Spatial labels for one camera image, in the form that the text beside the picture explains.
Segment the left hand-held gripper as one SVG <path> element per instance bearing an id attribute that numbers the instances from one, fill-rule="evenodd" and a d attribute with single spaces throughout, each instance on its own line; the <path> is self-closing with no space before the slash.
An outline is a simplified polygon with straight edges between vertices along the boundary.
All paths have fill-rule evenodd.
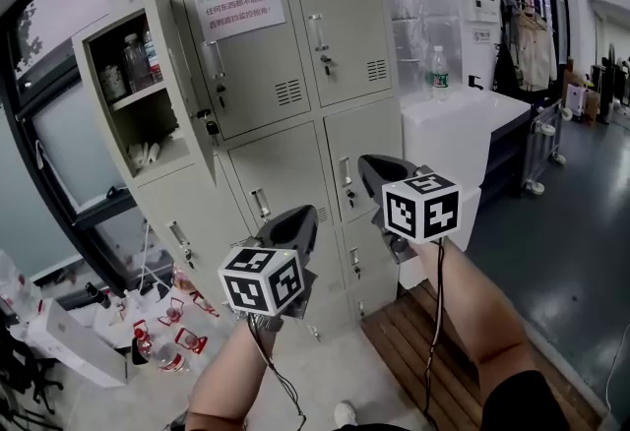
<path id="1" fill-rule="evenodd" d="M 315 274 L 305 266 L 314 250 L 318 213 L 303 205 L 268 220 L 255 238 L 263 247 L 237 247 L 218 274 L 229 306 L 268 317 L 301 318 Z"/>

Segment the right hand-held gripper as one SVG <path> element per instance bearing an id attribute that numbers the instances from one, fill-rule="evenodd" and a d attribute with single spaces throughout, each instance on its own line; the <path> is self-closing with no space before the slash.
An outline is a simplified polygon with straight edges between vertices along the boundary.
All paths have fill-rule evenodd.
<path id="1" fill-rule="evenodd" d="M 411 258 L 411 242 L 437 241 L 461 228 L 462 187 L 428 165 L 364 154 L 357 169 L 377 205 L 372 221 L 383 221 L 384 239 L 398 263 Z"/>

